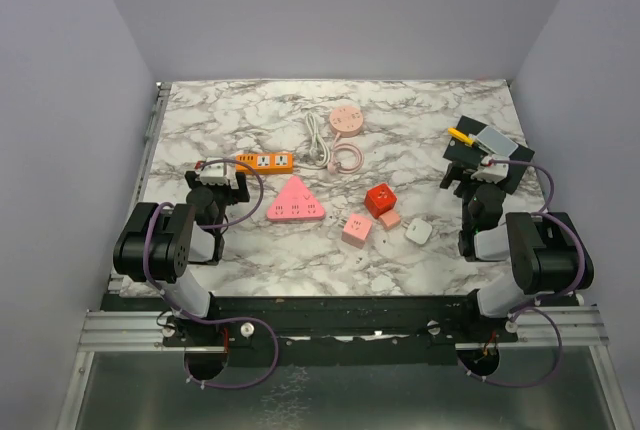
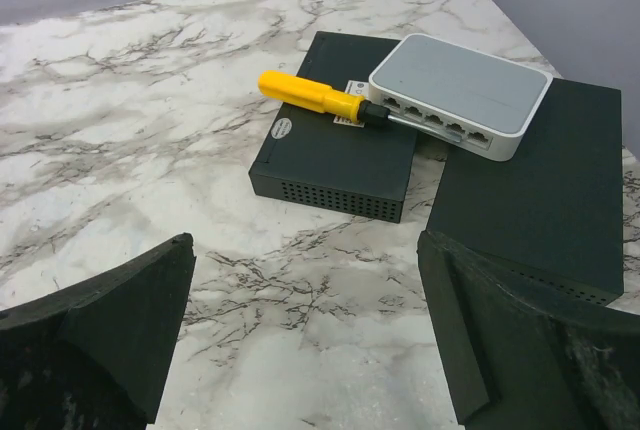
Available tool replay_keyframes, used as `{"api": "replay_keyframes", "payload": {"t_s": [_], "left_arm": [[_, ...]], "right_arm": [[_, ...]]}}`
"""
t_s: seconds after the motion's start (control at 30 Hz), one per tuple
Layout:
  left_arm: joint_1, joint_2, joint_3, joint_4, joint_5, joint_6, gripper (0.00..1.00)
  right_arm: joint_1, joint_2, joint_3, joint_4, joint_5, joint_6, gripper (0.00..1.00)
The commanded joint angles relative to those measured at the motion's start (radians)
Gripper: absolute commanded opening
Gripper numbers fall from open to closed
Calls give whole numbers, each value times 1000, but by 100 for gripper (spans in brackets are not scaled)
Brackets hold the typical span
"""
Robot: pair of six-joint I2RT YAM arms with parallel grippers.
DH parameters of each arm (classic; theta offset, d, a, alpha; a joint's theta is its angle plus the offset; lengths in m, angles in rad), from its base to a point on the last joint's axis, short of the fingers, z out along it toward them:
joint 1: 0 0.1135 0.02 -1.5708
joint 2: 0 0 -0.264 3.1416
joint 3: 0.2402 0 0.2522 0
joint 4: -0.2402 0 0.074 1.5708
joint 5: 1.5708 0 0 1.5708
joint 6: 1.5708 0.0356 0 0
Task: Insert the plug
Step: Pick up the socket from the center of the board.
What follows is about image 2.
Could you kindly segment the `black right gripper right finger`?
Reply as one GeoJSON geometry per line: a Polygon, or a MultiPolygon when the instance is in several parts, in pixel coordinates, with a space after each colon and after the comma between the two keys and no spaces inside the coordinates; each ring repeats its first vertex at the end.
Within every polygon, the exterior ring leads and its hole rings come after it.
{"type": "Polygon", "coordinates": [[[418,266],[466,429],[636,429],[639,318],[572,298],[425,230],[418,266]]]}

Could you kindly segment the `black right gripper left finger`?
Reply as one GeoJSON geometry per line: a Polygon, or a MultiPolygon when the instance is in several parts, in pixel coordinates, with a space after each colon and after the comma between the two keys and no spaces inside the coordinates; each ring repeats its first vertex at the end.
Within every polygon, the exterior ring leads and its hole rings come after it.
{"type": "Polygon", "coordinates": [[[196,263],[178,234],[95,277],[1,313],[4,429],[155,422],[196,263]]]}

